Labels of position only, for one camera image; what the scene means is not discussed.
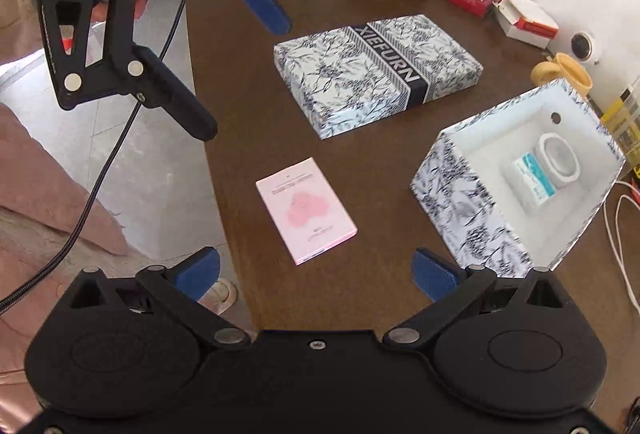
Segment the person's left hand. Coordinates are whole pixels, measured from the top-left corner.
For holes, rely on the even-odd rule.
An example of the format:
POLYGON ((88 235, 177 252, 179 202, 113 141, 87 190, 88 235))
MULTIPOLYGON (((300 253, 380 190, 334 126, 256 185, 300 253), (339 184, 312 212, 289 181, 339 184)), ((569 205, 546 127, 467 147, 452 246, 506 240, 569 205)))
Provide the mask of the person's left hand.
MULTIPOLYGON (((109 16, 120 13, 127 20, 139 19, 149 0, 101 0, 91 11, 90 27, 106 22, 109 16)), ((74 48, 76 24, 62 24, 60 34, 63 49, 70 54, 74 48)))

